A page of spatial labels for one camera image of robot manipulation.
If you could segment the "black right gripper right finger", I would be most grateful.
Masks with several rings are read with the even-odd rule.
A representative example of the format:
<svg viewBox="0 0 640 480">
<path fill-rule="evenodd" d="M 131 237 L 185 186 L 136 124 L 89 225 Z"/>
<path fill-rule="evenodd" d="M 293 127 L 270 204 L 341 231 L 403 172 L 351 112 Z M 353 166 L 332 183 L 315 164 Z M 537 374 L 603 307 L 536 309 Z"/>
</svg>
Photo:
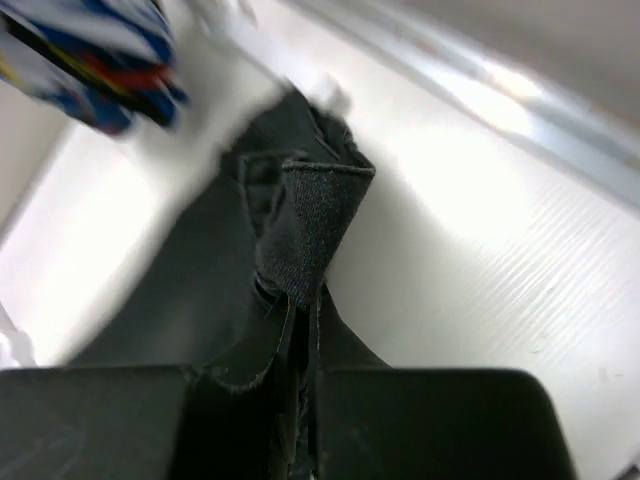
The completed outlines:
<svg viewBox="0 0 640 480">
<path fill-rule="evenodd" d="M 319 479 L 573 479 L 552 401 L 531 374 L 399 368 L 341 319 L 309 314 L 309 447 Z"/>
</svg>

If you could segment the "black denim trousers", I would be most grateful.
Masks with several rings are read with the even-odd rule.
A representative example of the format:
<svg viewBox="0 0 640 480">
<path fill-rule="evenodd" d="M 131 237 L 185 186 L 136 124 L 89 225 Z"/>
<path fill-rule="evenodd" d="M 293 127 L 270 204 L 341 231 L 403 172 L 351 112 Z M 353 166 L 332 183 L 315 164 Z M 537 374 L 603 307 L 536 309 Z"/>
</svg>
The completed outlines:
<svg viewBox="0 0 640 480">
<path fill-rule="evenodd" d="M 375 175 L 346 123 L 289 89 L 262 107 L 178 216 L 75 367 L 187 364 L 218 395 L 273 393 L 288 308 L 316 313 L 325 358 L 377 367 L 326 274 Z"/>
</svg>

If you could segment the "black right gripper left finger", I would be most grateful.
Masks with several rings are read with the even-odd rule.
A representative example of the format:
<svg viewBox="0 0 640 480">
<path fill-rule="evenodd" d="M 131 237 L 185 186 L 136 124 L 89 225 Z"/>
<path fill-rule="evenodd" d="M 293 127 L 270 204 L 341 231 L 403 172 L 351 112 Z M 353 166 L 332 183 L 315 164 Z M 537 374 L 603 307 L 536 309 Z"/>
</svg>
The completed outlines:
<svg viewBox="0 0 640 480">
<path fill-rule="evenodd" d="M 205 367 L 38 368 L 1 321 L 5 479 L 284 479 L 296 457 L 297 311 L 279 298 Z"/>
</svg>

